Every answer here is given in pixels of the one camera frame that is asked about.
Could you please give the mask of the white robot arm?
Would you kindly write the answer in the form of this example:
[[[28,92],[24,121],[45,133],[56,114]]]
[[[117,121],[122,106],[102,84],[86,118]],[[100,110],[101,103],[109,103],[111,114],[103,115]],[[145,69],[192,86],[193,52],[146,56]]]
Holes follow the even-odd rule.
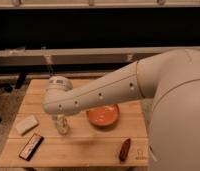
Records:
[[[200,51],[173,50],[133,62],[79,88],[53,76],[43,100],[49,114],[151,98],[149,171],[200,171]]]

